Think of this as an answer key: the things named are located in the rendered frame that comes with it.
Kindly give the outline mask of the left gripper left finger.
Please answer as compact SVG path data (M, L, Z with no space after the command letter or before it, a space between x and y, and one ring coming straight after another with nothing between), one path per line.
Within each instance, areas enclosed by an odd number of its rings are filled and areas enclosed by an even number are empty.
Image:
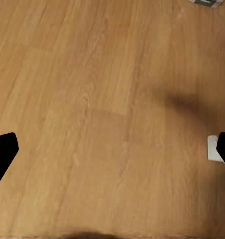
M18 151L18 140L14 132L0 135L0 180Z

